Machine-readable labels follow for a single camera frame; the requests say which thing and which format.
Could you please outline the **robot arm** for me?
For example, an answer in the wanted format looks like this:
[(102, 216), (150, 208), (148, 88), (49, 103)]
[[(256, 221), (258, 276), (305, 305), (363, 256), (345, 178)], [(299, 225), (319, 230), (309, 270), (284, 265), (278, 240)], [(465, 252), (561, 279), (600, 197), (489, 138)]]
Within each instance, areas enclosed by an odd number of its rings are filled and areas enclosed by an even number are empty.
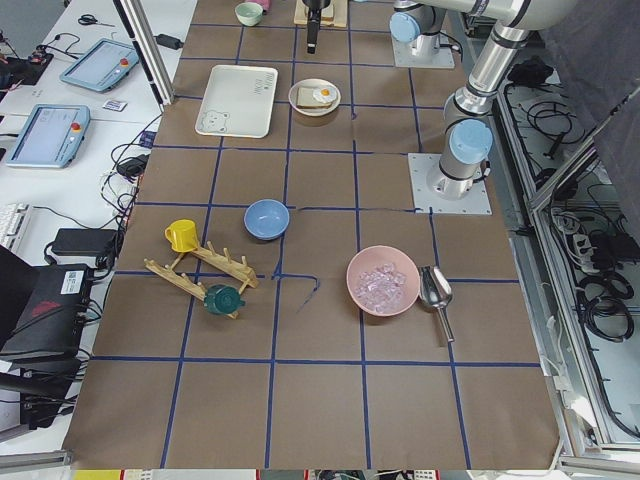
[[(331, 5), (331, 1), (303, 0), (302, 3), (307, 8), (307, 52), (314, 54), (321, 28), (321, 13)], [(438, 35), (446, 15), (444, 8), (417, 1), (395, 1), (393, 9), (389, 28), (392, 37), (401, 43), (413, 42), (421, 36)]]
[(513, 58), (532, 31), (559, 23), (575, 6), (574, 1), (530, 0), (394, 3), (389, 27), (394, 39), (402, 43), (438, 33), (446, 10), (495, 21), (466, 84), (445, 103), (445, 148), (438, 164), (427, 174), (428, 187), (435, 194), (458, 200), (471, 190), (474, 176), (493, 143), (493, 134), (482, 118), (491, 110), (497, 87)]

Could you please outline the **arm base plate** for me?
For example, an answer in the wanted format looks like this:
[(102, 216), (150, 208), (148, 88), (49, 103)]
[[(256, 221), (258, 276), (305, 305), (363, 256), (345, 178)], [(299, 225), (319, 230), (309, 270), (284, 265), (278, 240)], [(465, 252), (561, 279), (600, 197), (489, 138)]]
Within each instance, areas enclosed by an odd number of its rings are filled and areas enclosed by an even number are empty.
[(439, 160), (435, 153), (408, 154), (414, 209), (425, 214), (491, 215), (481, 169), (477, 167), (468, 180), (452, 180), (440, 170)]
[(440, 36), (421, 35), (412, 42), (392, 39), (394, 62), (397, 67), (425, 69), (454, 69), (452, 51), (445, 47)]

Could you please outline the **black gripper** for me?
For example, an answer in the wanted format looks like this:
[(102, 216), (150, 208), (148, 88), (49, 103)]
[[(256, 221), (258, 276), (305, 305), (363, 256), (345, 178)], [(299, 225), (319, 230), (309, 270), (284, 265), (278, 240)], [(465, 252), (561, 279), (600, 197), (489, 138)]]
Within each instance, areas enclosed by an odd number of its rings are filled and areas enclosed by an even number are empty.
[(321, 23), (321, 12), (330, 5), (330, 0), (303, 0), (307, 7), (307, 53), (314, 54), (317, 47), (318, 31)]

